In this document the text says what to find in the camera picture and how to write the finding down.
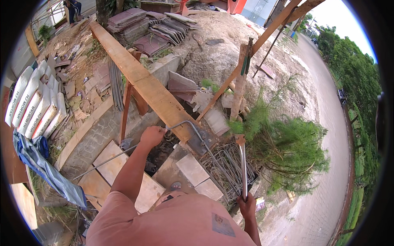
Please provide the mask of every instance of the pants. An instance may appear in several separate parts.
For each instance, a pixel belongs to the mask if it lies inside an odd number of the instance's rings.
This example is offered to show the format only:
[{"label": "pants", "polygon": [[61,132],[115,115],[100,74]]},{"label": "pants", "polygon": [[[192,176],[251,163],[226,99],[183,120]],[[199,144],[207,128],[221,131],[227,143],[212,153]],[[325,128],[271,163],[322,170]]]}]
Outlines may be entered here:
[{"label": "pants", "polygon": [[72,23],[74,23],[75,11],[77,13],[77,16],[81,15],[82,4],[80,2],[73,4],[72,1],[70,1],[70,7],[67,7],[67,8],[69,9],[70,24],[72,24]]}]

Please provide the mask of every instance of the foot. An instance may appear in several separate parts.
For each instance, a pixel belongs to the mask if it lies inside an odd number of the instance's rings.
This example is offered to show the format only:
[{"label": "foot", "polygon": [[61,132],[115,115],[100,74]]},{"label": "foot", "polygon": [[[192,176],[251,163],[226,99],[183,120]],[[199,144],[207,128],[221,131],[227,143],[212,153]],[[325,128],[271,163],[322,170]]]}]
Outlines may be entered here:
[{"label": "foot", "polygon": [[181,189],[182,189],[182,188],[181,188],[180,182],[174,182],[174,183],[171,185],[171,188],[170,188],[171,191],[180,191]]}]

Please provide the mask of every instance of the hand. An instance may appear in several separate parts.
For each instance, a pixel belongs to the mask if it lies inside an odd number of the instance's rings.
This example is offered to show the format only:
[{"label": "hand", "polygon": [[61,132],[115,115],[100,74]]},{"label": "hand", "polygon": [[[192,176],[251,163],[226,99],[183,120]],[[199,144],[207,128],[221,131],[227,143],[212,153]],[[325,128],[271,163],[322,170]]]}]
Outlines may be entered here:
[{"label": "hand", "polygon": [[161,128],[159,126],[149,126],[144,131],[144,133],[142,133],[139,145],[141,144],[151,149],[162,141],[163,136],[166,132],[167,129],[165,128]]},{"label": "hand", "polygon": [[244,202],[242,197],[237,197],[237,202],[240,205],[241,214],[245,219],[255,219],[256,213],[256,199],[252,193],[247,194],[247,201]]}]

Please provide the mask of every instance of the road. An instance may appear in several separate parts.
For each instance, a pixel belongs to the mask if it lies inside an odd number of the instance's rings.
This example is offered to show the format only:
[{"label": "road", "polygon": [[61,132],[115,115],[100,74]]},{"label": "road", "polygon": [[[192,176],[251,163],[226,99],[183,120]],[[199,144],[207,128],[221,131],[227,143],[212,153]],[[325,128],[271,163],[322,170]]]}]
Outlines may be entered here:
[{"label": "road", "polygon": [[334,233],[345,202],[348,185],[350,152],[344,112],[336,95],[336,87],[317,47],[310,38],[298,34],[296,55],[309,67],[316,85],[320,124],[328,129],[323,149],[331,158],[328,173],[316,177],[319,186],[312,195],[297,199],[286,207],[286,213],[270,215],[269,230],[260,234],[262,245],[327,245]]}]

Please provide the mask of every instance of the man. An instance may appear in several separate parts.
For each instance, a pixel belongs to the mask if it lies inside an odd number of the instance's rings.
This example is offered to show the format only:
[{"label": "man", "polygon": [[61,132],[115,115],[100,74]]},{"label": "man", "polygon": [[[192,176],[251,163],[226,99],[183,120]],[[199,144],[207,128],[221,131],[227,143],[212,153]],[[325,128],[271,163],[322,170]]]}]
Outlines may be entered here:
[{"label": "man", "polygon": [[77,19],[80,20],[82,4],[74,0],[65,0],[63,2],[63,5],[69,9],[70,27],[73,27],[75,25],[74,23],[75,11],[77,13],[76,16]]},{"label": "man", "polygon": [[87,245],[258,245],[256,200],[238,197],[245,218],[243,231],[219,203],[202,194],[186,194],[179,182],[159,198],[156,208],[138,215],[134,207],[145,162],[166,129],[148,127],[127,160],[93,223],[87,231]]}]

